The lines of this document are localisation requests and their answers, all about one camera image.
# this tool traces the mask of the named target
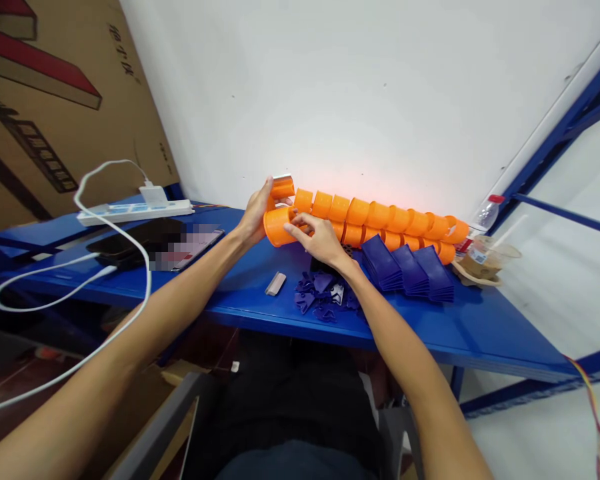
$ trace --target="blue table leg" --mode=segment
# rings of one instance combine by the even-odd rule
[[[465,369],[463,367],[454,367],[453,373],[451,374],[451,391],[456,400],[460,399],[460,391],[462,390],[462,379],[465,376]]]

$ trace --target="cardboard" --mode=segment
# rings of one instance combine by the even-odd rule
[[[156,185],[179,181],[118,1],[0,0],[0,230],[76,211],[80,178],[124,158]],[[114,165],[83,202],[142,184],[132,165]]]

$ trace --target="red and yellow wire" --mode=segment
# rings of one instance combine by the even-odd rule
[[[595,393],[593,392],[593,386],[591,385],[591,381],[589,380],[589,376],[587,372],[573,359],[570,359],[565,355],[565,358],[569,360],[578,373],[582,377],[582,380],[585,382],[585,386],[587,388],[587,394],[589,396],[589,404],[591,404],[591,411],[593,412],[593,419],[595,420],[595,429],[597,433],[597,450],[595,456],[595,472],[598,480],[600,480],[600,419],[598,418],[598,402],[595,398]]]

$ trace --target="orange cylindrical segment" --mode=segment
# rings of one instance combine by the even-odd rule
[[[371,227],[368,227],[366,225],[362,226],[362,243],[372,239],[376,235],[380,235],[380,230],[372,229]]]
[[[380,231],[380,237],[389,251],[398,250],[402,246],[402,235],[386,230]]]
[[[422,235],[429,240],[442,240],[449,233],[449,220],[432,212],[425,214],[429,218],[429,228]]]
[[[362,225],[367,220],[368,214],[369,202],[354,198],[351,200],[349,211],[347,212],[347,223]]]
[[[402,233],[409,226],[409,220],[411,216],[406,210],[392,205],[389,207],[389,222],[385,230]]]
[[[318,218],[327,218],[329,209],[331,208],[331,196],[328,193],[322,193],[318,190],[315,193],[315,200],[313,201],[313,208],[311,214]]]
[[[450,264],[455,258],[455,247],[451,243],[440,242],[440,252],[438,253],[438,256],[443,265]]]
[[[420,250],[420,240],[404,233],[402,234],[402,244],[408,245],[411,251]]]
[[[407,210],[411,212],[411,223],[404,233],[412,237],[419,237],[429,228],[429,218],[424,213],[420,213],[414,209]]]
[[[465,222],[453,215],[447,215],[445,218],[449,222],[449,233],[442,239],[443,242],[456,244],[467,238],[469,226]]]
[[[333,231],[335,232],[335,236],[338,238],[338,241],[342,240],[342,233],[345,229],[345,224],[342,222],[331,222],[331,226],[333,227]]]
[[[389,207],[376,201],[369,204],[369,214],[366,225],[371,228],[383,229],[389,223]]]
[[[435,252],[440,253],[440,242],[438,240],[430,240],[422,237],[418,238],[418,240],[420,240],[420,248],[427,248],[433,245]]]
[[[340,195],[334,195],[333,202],[331,202],[331,209],[329,210],[329,220],[344,222],[347,218],[348,210],[349,199],[341,197]]]
[[[292,197],[295,194],[293,179],[290,175],[282,178],[273,179],[273,187],[271,188],[271,197],[275,200],[280,200],[285,197]]]
[[[345,223],[345,229],[342,233],[342,240],[340,240],[340,243],[343,245],[350,245],[354,248],[360,248],[361,240],[362,227],[359,225]]]
[[[285,223],[290,222],[295,217],[293,208],[283,207],[271,210],[265,213],[264,224],[267,238],[274,247],[280,247],[287,243],[297,241],[285,231]]]
[[[313,192],[309,190],[298,189],[295,192],[295,200],[293,206],[298,209],[298,213],[311,212],[311,201],[313,200]]]

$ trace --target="orange 3d-printed segment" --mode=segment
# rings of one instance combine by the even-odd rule
[[[449,233],[442,241],[447,243],[460,243],[467,238],[469,226],[465,222],[458,220],[453,215],[447,215],[445,218],[449,222]]]
[[[347,223],[362,225],[367,220],[368,214],[369,202],[354,198],[351,200],[349,211],[347,212]]]
[[[293,208],[283,207],[265,213],[264,224],[267,238],[274,247],[297,241],[285,231],[285,223],[295,217]]]
[[[429,218],[424,213],[420,213],[414,209],[407,210],[411,214],[411,222],[404,231],[412,237],[419,237],[429,228]]]
[[[295,192],[295,200],[293,202],[293,206],[298,209],[298,213],[309,213],[311,212],[312,200],[313,192],[298,189]]]
[[[345,230],[342,234],[342,240],[340,240],[340,243],[343,245],[350,245],[353,248],[360,248],[361,240],[362,227],[359,225],[345,223]]]
[[[425,214],[429,218],[429,229],[422,235],[429,240],[441,240],[449,233],[449,220],[432,212]]]
[[[389,251],[398,250],[402,246],[402,235],[386,230],[380,230],[380,237]]]
[[[293,179],[290,175],[281,175],[273,178],[273,187],[271,188],[271,198],[280,200],[286,197],[292,197],[295,194]]]
[[[329,209],[331,208],[332,197],[328,193],[322,193],[318,190],[315,193],[315,200],[313,201],[313,208],[311,214],[318,218],[327,218]]]
[[[402,234],[402,244],[408,245],[411,251],[420,250],[420,240],[404,233]]]
[[[380,230],[372,229],[366,225],[362,226],[362,243],[366,242],[367,240],[371,240],[376,235],[380,235]]]
[[[335,232],[335,236],[338,238],[338,241],[342,239],[342,232],[345,229],[345,224],[342,222],[331,222],[331,226],[333,227],[333,231]]]
[[[389,222],[387,222],[386,230],[402,233],[409,226],[410,220],[411,216],[406,210],[392,205],[389,207]]]
[[[348,210],[349,199],[341,197],[340,195],[334,195],[333,202],[331,202],[331,209],[329,210],[329,220],[344,222],[347,218]]]
[[[443,265],[450,264],[455,258],[455,247],[451,243],[440,242],[440,252],[438,253],[438,256]]]
[[[389,207],[375,201],[371,202],[371,204],[369,204],[369,214],[365,224],[371,228],[383,229],[389,223],[389,214]]]

